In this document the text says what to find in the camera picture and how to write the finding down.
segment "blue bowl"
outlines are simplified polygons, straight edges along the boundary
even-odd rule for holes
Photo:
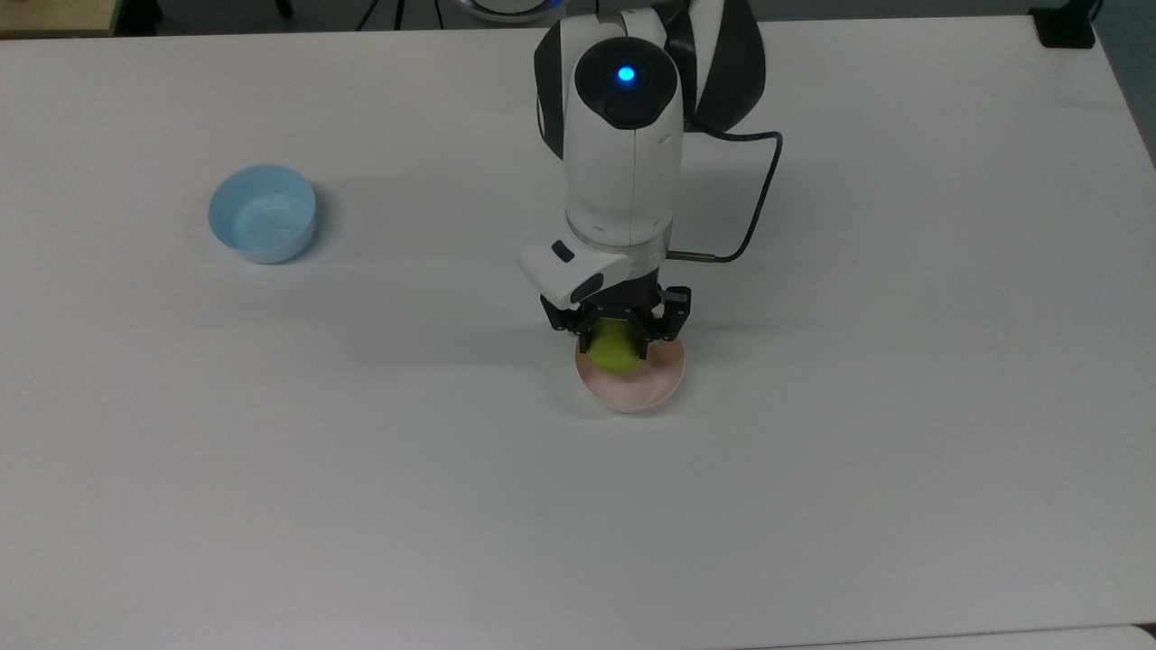
[[[317,229],[317,197],[309,180],[277,164],[243,169],[209,201],[209,228],[249,261],[276,264],[301,251]]]

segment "black cable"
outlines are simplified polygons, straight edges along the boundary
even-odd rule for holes
[[[691,251],[668,251],[666,253],[666,259],[682,260],[682,261],[702,261],[706,264],[727,264],[739,259],[743,252],[747,251],[747,246],[750,244],[750,238],[755,235],[755,228],[758,226],[758,217],[763,214],[763,204],[766,201],[766,191],[771,186],[771,180],[775,179],[775,170],[779,168],[779,156],[783,155],[783,134],[778,131],[766,131],[763,133],[724,133],[721,131],[714,131],[713,128],[702,125],[694,119],[688,120],[691,126],[702,131],[703,133],[710,135],[711,138],[717,138],[719,140],[726,140],[727,142],[756,142],[758,140],[775,140],[775,155],[771,157],[771,165],[766,169],[766,178],[763,179],[763,189],[758,192],[758,202],[755,204],[755,213],[750,216],[750,226],[747,227],[747,235],[742,238],[742,244],[739,244],[739,249],[728,256],[714,256],[711,253],[696,253]]]
[[[372,14],[373,9],[377,8],[377,2],[378,2],[378,0],[373,0],[372,2],[369,3],[369,9],[365,9],[365,15],[362,16],[361,22],[357,23],[357,29],[355,29],[354,31],[361,31],[361,28],[365,27],[365,21],[369,20],[369,15]],[[399,0],[398,7],[399,8],[401,7],[401,0]]]

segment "gray floor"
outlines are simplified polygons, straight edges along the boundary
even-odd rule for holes
[[[351,31],[372,0],[292,0],[296,13],[282,20],[273,0],[160,0],[164,20],[157,34],[260,34],[279,31]],[[483,28],[459,9],[457,0],[439,0],[446,29]],[[750,0],[764,21],[879,19],[909,16],[978,16],[1023,14],[1029,7],[1059,6],[1062,0]],[[601,0],[602,10],[646,7],[652,0]],[[594,0],[571,0],[566,10],[590,13]],[[398,0],[379,0],[365,30],[392,30]],[[435,0],[408,0],[401,29],[438,29]],[[1105,0],[1096,20],[1124,95],[1132,108],[1148,153],[1156,160],[1156,0]]]

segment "black object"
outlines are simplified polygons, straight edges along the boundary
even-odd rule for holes
[[[591,330],[602,318],[629,323],[635,332],[638,359],[646,359],[650,344],[673,341],[690,317],[690,288],[662,289],[658,283],[658,269],[593,294],[576,309],[558,309],[544,296],[541,302],[551,327],[578,335],[578,352],[581,354],[590,349]],[[659,305],[662,305],[662,316],[654,316]]]
[[[654,124],[674,98],[677,75],[670,57],[658,45],[631,36],[598,43],[575,67],[581,101],[623,131]]]
[[[156,36],[155,23],[164,17],[156,0],[124,0],[112,30],[116,36]]]
[[[1044,47],[1090,50],[1096,44],[1096,34],[1088,16],[1094,7],[1099,13],[1101,3],[1103,0],[1069,0],[1059,9],[1032,7],[1028,15],[1035,19],[1036,34]]]
[[[562,157],[562,24],[554,23],[534,50],[538,86],[538,132],[555,156]]]
[[[763,204],[766,202],[766,191],[771,187],[771,180],[775,179],[775,171],[779,168],[779,157],[783,155],[783,134],[778,131],[766,131],[763,133],[749,133],[749,134],[735,134],[735,133],[722,133],[720,131],[714,131],[713,128],[695,123],[690,120],[691,126],[697,127],[703,133],[710,135],[711,138],[717,138],[719,140],[726,140],[728,142],[754,142],[757,140],[775,140],[775,155],[771,156],[771,164],[766,169],[766,177],[763,178],[763,189],[758,192],[758,201],[755,202],[755,213],[750,216],[750,226],[747,227],[747,235],[743,236],[742,243],[739,244],[739,249],[728,256],[714,256],[711,253],[696,253],[690,251],[667,251],[666,259],[674,259],[681,261],[702,261],[706,264],[727,264],[739,259],[742,253],[747,251],[747,246],[750,244],[750,238],[755,235],[755,228],[758,226],[758,217],[763,214]]]
[[[747,0],[722,0],[718,43],[706,79],[697,79],[698,54],[690,25],[689,0],[667,0],[654,5],[666,28],[665,49],[674,59],[682,79],[682,109],[689,126],[703,124],[726,131],[747,117],[763,96],[766,84],[766,54],[758,22]],[[698,86],[703,87],[697,105]]]
[[[362,28],[365,27],[365,23],[369,21],[369,16],[373,13],[373,9],[377,8],[377,2],[378,0],[373,0],[372,2],[369,3],[369,9],[365,9],[365,13],[362,14],[362,20],[357,21],[357,27],[354,28],[354,31],[361,31]],[[401,12],[405,10],[405,5],[406,0],[398,0],[398,10],[393,15],[394,31],[401,29]]]
[[[578,285],[575,290],[570,291],[570,302],[581,302],[591,296],[594,291],[602,288],[602,281],[606,278],[601,273],[595,273],[586,279],[585,282]]]
[[[569,248],[566,248],[565,243],[563,243],[562,239],[558,239],[553,244],[550,244],[550,250],[554,251],[554,254],[558,256],[558,259],[561,259],[563,263],[569,263],[575,258],[575,252],[571,251]]]

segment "green ball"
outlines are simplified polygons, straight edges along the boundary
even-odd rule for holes
[[[608,372],[625,372],[638,365],[635,331],[625,320],[603,318],[591,330],[590,362]]]

